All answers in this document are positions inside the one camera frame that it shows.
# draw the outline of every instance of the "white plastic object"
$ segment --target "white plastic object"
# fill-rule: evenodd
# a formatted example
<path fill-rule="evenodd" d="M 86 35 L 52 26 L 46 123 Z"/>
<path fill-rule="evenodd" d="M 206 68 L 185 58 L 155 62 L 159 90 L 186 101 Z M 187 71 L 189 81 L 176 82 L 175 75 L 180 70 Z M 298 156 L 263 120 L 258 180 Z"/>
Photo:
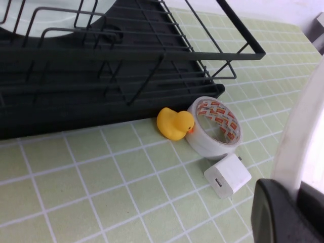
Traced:
<path fill-rule="evenodd" d="M 206 104 L 207 106 L 204 107 L 206 109 L 201 109 L 200 106 Z M 217 112 L 219 108 L 223 110 L 224 114 Z M 208 96 L 199 97 L 188 108 L 188 111 L 193 115 L 195 125 L 193 132 L 187 133 L 186 140 L 188 141 L 190 146 L 201 156 L 212 160 L 220 160 L 227 154 L 233 153 L 235 149 L 240 145 L 242 140 L 242 132 L 238 120 L 236 119 L 235 114 L 233 114 L 219 100 Z M 218 124 L 221 127 L 220 129 L 224 130 L 225 138 L 228 139 L 227 143 L 223 143 L 210 137 L 201 127 L 197 116 L 200 115 L 200 113 L 204 112 L 207 113 L 203 115 L 205 115 L 206 117 L 210 116 L 209 118 L 216 123 L 218 119 L 222 120 L 222 122 Z"/>
<path fill-rule="evenodd" d="M 98 0 L 95 12 L 96 13 L 106 13 L 116 0 Z M 82 5 L 82 11 L 92 12 L 95 0 L 84 0 Z M 4 24 L 0 27 L 8 31 L 13 31 L 16 25 L 17 17 L 21 8 L 22 0 L 11 1 L 8 16 Z M 8 0 L 0 0 L 0 16 L 5 15 L 8 5 Z M 26 35 L 29 27 L 32 15 L 36 8 L 38 7 L 52 7 L 61 9 L 71 9 L 78 10 L 80 6 L 80 0 L 27 0 L 25 2 L 19 24 L 17 26 L 16 33 L 20 35 Z M 74 29 L 76 13 L 60 12 L 53 10 L 39 10 L 36 13 L 35 20 L 32 24 L 30 30 L 30 37 L 40 37 L 43 31 L 50 27 L 55 28 L 72 28 Z M 89 14 L 80 14 L 76 25 L 78 27 L 86 27 L 89 21 Z M 100 16 L 94 15 L 91 23 L 98 20 Z M 70 34 L 68 31 L 48 31 L 45 37 L 56 37 L 66 34 Z"/>
<path fill-rule="evenodd" d="M 220 198 L 232 196 L 252 178 L 235 154 L 211 166 L 204 176 Z"/>
<path fill-rule="evenodd" d="M 296 200 L 301 180 L 324 193 L 324 59 L 291 111 L 275 159 L 272 179 Z"/>

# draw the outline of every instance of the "black dish rack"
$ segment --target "black dish rack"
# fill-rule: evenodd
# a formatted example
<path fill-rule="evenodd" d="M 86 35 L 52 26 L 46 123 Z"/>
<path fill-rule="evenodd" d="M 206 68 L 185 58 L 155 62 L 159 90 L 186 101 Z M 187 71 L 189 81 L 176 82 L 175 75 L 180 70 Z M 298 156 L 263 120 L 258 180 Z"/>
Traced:
<path fill-rule="evenodd" d="M 6 14 L 1 23 L 7 19 Z M 75 13 L 73 29 L 48 28 L 40 38 L 0 29 L 0 139 L 78 129 L 153 117 L 163 107 L 184 110 L 200 96 L 219 97 L 214 79 L 236 78 L 232 60 L 260 60 L 265 52 L 225 0 L 217 0 L 247 43 L 223 53 L 195 52 L 163 0 L 117 0 L 106 14 L 49 7 Z M 101 18 L 78 27 L 79 14 Z M 45 38 L 49 31 L 71 34 Z M 241 53 L 250 46 L 254 54 Z M 209 74 L 201 60 L 225 60 Z M 219 76 L 226 66 L 232 76 Z"/>

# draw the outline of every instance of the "tape label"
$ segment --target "tape label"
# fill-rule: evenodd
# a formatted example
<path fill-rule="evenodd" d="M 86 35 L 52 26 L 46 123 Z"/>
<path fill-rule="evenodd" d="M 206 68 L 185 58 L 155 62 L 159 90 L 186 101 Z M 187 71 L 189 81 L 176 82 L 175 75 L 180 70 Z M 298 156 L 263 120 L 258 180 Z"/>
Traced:
<path fill-rule="evenodd" d="M 214 121 L 224 134 L 226 143 L 236 143 L 240 138 L 239 125 L 234 114 L 222 103 L 203 100 L 196 109 L 197 115 L 203 115 Z"/>

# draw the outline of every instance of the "black plastic tray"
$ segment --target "black plastic tray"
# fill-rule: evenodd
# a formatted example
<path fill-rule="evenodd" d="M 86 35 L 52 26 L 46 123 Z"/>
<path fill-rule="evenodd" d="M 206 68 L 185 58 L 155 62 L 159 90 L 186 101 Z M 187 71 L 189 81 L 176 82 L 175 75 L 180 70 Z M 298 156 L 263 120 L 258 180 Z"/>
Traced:
<path fill-rule="evenodd" d="M 1 139 L 153 117 L 225 91 L 200 61 L 112 58 L 120 50 L 192 52 L 160 2 L 118 0 L 106 16 L 57 38 L 1 31 Z"/>

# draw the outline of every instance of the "white wall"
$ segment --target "white wall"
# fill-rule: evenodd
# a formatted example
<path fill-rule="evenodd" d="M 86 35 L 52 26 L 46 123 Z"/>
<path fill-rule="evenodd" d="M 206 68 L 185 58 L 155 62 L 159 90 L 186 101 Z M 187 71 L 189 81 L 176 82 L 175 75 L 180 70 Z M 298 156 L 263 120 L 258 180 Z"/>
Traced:
<path fill-rule="evenodd" d="M 184 0 L 166 0 L 170 7 L 184 7 Z M 216 0 L 189 0 L 198 11 L 219 11 Z M 304 33 L 313 19 L 324 12 L 324 0 L 227 0 L 244 17 L 261 18 L 298 25 Z"/>

